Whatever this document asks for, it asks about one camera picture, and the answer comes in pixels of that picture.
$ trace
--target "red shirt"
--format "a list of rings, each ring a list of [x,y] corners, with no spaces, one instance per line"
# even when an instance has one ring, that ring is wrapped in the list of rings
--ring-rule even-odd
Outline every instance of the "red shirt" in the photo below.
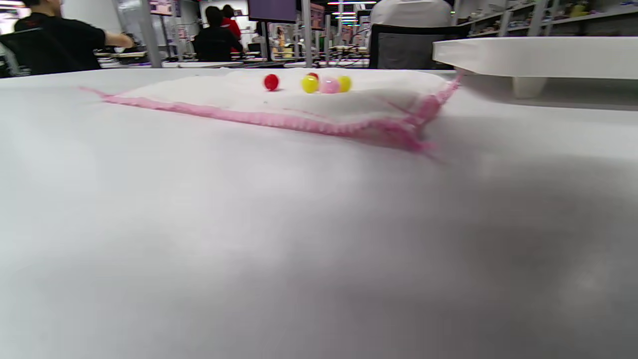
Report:
[[[225,17],[224,20],[222,20],[221,22],[221,27],[227,27],[238,40],[241,39],[241,30],[239,29],[239,26],[237,25],[237,22],[235,20]]]

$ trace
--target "computer screen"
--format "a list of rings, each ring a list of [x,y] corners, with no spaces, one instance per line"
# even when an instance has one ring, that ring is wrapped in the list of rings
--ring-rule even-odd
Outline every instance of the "computer screen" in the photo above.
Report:
[[[149,0],[149,6],[153,15],[173,15],[173,0]]]
[[[296,0],[248,0],[248,19],[293,24],[297,20],[297,2]]]
[[[313,30],[323,30],[325,23],[325,8],[321,5],[310,4],[310,24]]]
[[[12,33],[15,22],[29,14],[31,10],[22,1],[0,0],[0,34]]]

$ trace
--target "yellow bead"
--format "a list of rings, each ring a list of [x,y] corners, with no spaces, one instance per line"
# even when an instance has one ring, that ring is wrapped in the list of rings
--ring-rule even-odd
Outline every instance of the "yellow bead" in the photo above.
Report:
[[[348,92],[352,88],[352,80],[350,76],[339,76],[339,84],[341,85],[341,92]]]
[[[319,81],[314,76],[306,76],[301,80],[301,88],[307,93],[315,93],[319,90]]]

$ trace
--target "white tabletop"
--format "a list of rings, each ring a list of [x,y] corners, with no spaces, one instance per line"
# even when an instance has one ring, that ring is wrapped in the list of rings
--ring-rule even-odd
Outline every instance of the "white tabletop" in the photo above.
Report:
[[[636,112],[468,83],[430,158],[79,88],[227,71],[0,80],[0,356],[636,357]]]
[[[355,46],[355,45],[337,45],[337,46],[333,46],[330,49],[332,50],[339,50],[339,51],[343,51],[343,50],[349,50],[349,51],[354,51],[354,52],[366,52],[367,51],[367,47],[365,46]]]
[[[221,67],[235,67],[239,65],[243,65],[244,63],[239,61],[229,61],[229,62],[192,62],[192,63],[168,63],[164,62],[162,64],[163,68],[221,68]],[[102,68],[151,68],[150,65],[124,65],[120,63],[114,62],[104,62],[100,63]]]
[[[352,60],[339,60],[339,61],[330,61],[330,66],[340,66],[340,67],[367,67],[370,63],[369,59],[352,59]],[[326,66],[326,61],[320,61],[320,66]],[[287,63],[283,65],[285,68],[295,68],[295,67],[306,67],[306,62],[298,62],[298,63]]]
[[[219,67],[231,67],[239,66],[244,63],[241,61],[228,61],[228,62],[192,62],[192,63],[163,63],[164,68],[219,68]]]
[[[138,51],[138,52],[122,52],[118,54],[114,54],[111,52],[97,52],[95,56],[98,57],[117,57],[117,58],[126,58],[126,57],[143,57],[146,56],[146,51]]]
[[[286,57],[283,59],[272,59],[275,62],[287,62],[287,61],[291,61],[292,57]],[[245,63],[260,63],[260,62],[265,62],[268,61],[268,59],[266,57],[252,57],[252,58],[246,58],[242,60]]]

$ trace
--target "pink trim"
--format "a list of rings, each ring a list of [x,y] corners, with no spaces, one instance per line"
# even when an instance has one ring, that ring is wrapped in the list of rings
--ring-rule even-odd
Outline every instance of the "pink trim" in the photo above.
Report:
[[[192,105],[190,103],[173,102],[165,103],[148,98],[129,98],[117,95],[108,95],[104,92],[83,88],[84,90],[96,93],[102,97],[105,102],[117,103],[120,105],[128,105],[142,107],[145,109],[156,109],[161,111],[179,112],[183,114],[191,114],[201,117],[222,119],[225,121],[233,121],[240,123],[250,123],[260,126],[287,128],[289,130],[299,130],[305,132],[313,132],[325,135],[337,135],[347,137],[357,137],[363,134],[363,131],[375,129],[389,135],[391,139],[398,141],[412,151],[424,151],[431,148],[431,144],[427,141],[420,140],[422,130],[426,124],[432,122],[438,114],[441,106],[452,96],[454,91],[459,87],[460,76],[452,81],[443,91],[435,95],[428,95],[421,99],[414,107],[416,112],[412,113],[408,110],[401,109],[406,113],[406,117],[402,119],[369,119],[358,123],[350,123],[346,125],[335,125],[315,121],[293,115],[270,114],[265,112],[240,112],[220,109],[214,106]]]

